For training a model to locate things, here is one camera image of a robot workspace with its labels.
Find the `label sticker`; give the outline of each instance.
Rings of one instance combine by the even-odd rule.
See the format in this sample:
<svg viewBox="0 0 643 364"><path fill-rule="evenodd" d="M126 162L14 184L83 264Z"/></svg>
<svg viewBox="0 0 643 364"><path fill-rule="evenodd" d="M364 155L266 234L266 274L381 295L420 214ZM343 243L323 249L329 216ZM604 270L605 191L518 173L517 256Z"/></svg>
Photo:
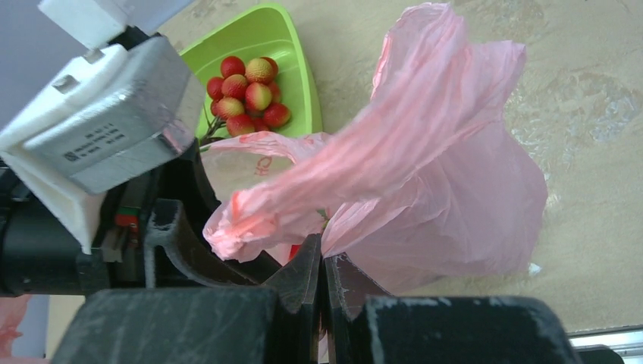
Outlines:
<svg viewBox="0 0 643 364"><path fill-rule="evenodd" d="M107 123L95 127L84 136L71 141L71 148L62 153L68 162L78 162L96 155L106 149L112 149L127 140L127 136L118 126Z"/></svg>

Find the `green dish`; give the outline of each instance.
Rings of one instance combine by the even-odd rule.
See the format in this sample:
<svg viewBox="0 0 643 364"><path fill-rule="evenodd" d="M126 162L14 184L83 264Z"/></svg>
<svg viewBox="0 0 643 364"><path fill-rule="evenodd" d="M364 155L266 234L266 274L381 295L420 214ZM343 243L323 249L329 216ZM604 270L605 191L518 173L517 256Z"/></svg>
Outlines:
<svg viewBox="0 0 643 364"><path fill-rule="evenodd" d="M276 132L286 137L300 137L322 131L315 80L293 21L283 6L257 5L194 42L180 55L203 85L210 78L221 76L221 61L227 56L236 55L246 63L258 57L273 58L279 66L276 81L281 89L281 102L292 112L290 122ZM211 99L206 96L196 130L198 138L208 130L208 120L214 119L210 103ZM225 128L215 135L229 137Z"/></svg>

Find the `black mechanical part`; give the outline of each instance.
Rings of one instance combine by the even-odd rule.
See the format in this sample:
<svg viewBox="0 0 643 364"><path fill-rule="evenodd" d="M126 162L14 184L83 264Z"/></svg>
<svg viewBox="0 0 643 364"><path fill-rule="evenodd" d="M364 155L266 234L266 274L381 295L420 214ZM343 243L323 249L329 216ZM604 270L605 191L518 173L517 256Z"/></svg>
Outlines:
<svg viewBox="0 0 643 364"><path fill-rule="evenodd" d="M153 36L161 36L161 34L156 33ZM126 50L130 50L139 44L145 42L147 39L151 38L148 36L145 32L143 32L141 29L138 27L130 27L128 26L125 28L125 31L116 38L113 38L108 42L110 46L114 44L120 44L123 46Z"/></svg>
<svg viewBox="0 0 643 364"><path fill-rule="evenodd" d="M99 292L76 314L52 364L316 362L320 246L319 235L309 237L258 287Z"/></svg>
<svg viewBox="0 0 643 364"><path fill-rule="evenodd" d="M384 288L340 254L324 259L322 321L328 330L331 363L371 362L369 331L360 316L368 296L389 297Z"/></svg>
<svg viewBox="0 0 643 364"><path fill-rule="evenodd" d="M148 223L145 241L146 287L158 287L157 247L165 251L172 265L190 281L207 287L221 284L256 285L259 281L231 268L202 244L188 223L183 203L157 199Z"/></svg>
<svg viewBox="0 0 643 364"><path fill-rule="evenodd" d="M372 362L581 364L558 318L526 297L371 297Z"/></svg>
<svg viewBox="0 0 643 364"><path fill-rule="evenodd" d="M5 295L82 293L79 264L92 262L77 262L79 253L78 241L38 199L17 204L2 239ZM99 279L104 272L90 274Z"/></svg>
<svg viewBox="0 0 643 364"><path fill-rule="evenodd" d="M194 234L213 258L214 253L209 251L209 245L202 237L205 223L212 212L220 206L215 191L212 189L208 176L205 173L201 154L199 153L198 140L179 158L167 163L163 168L159 196L163 199L176 199L183 203L184 211ZM246 272L244 275L252 281L261 284L270 278L281 264L274 260L267 252L262 252L251 262L239 263L236 260L224 262L234 271Z"/></svg>
<svg viewBox="0 0 643 364"><path fill-rule="evenodd" d="M274 288L281 308L273 327L274 357L292 363L317 363L320 332L319 285L322 263L322 236L309 235L293 259L263 286Z"/></svg>

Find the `beige countertop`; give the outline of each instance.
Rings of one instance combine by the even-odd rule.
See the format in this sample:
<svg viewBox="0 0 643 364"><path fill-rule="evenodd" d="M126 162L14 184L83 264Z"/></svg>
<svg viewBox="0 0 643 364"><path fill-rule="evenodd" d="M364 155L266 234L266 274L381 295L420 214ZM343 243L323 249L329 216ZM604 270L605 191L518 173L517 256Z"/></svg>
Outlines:
<svg viewBox="0 0 643 364"><path fill-rule="evenodd" d="M334 132L369 100L387 29L411 0L282 0ZM196 0L161 28L177 49L257 0ZM455 0L477 41L528 46L507 127L547 176L535 276L446 278L411 294L518 294L545 301L570 331L643 325L643 2ZM50 341L78 300L54 299Z"/></svg>

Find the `red fruit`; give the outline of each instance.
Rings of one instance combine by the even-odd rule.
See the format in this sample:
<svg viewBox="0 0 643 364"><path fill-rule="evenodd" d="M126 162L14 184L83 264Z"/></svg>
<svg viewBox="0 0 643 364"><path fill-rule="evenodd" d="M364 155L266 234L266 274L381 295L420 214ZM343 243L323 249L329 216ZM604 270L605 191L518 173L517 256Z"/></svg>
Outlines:
<svg viewBox="0 0 643 364"><path fill-rule="evenodd" d="M225 127L231 137L238 137L239 135L250 134L255 132L255 125L252 118L248 115L241 114L233 116L225 121Z"/></svg>
<svg viewBox="0 0 643 364"><path fill-rule="evenodd" d="M223 78L213 77L208 81L208 85L205 87L205 90L208 91L208 95L215 101L223 99L223 93L221 92L222 83Z"/></svg>
<svg viewBox="0 0 643 364"><path fill-rule="evenodd" d="M260 118L263 115L263 112L249 108L248 105L246 105L246 114L252 116L253 118Z"/></svg>
<svg viewBox="0 0 643 364"><path fill-rule="evenodd" d="M273 102L263 112L263 122L269 127L283 127L290 119L290 110L284 104Z"/></svg>
<svg viewBox="0 0 643 364"><path fill-rule="evenodd" d="M218 103L217 100L212 100L212 102L210 103L210 112L212 113L212 116L218 115L217 103Z"/></svg>
<svg viewBox="0 0 643 364"><path fill-rule="evenodd" d="M226 78L221 85L221 91L224 96L234 97L235 99L243 100L246 97L246 88L248 81L240 74L233 74Z"/></svg>
<svg viewBox="0 0 643 364"><path fill-rule="evenodd" d="M264 124L261 118L252 118L252 123L255 125L256 131L270 131L268 125Z"/></svg>
<svg viewBox="0 0 643 364"><path fill-rule="evenodd" d="M232 97L224 97L217 102L216 111L217 116L227 120L237 115L243 115L245 110L241 101Z"/></svg>
<svg viewBox="0 0 643 364"><path fill-rule="evenodd" d="M233 74L245 74L246 65L243 64L243 61L239 57L231 55L230 57L224 58L221 61L221 75L223 78L228 78Z"/></svg>
<svg viewBox="0 0 643 364"><path fill-rule="evenodd" d="M272 93L263 83L251 83L246 89L246 107L251 110L261 111L270 105Z"/></svg>
<svg viewBox="0 0 643 364"><path fill-rule="evenodd" d="M246 67L246 79L248 82L259 82L269 84L277 76L270 65L270 62L263 58L255 58L248 62Z"/></svg>
<svg viewBox="0 0 643 364"><path fill-rule="evenodd" d="M272 81L268 84L268 88L270 89L270 92L272 93L272 101L273 102L281 102L281 90L279 89L279 86L277 85L276 82Z"/></svg>
<svg viewBox="0 0 643 364"><path fill-rule="evenodd" d="M277 65L277 62L270 57L262 57L262 58L268 61L268 63L272 66L272 70L274 71L274 76L276 77L277 74L279 73L279 66Z"/></svg>

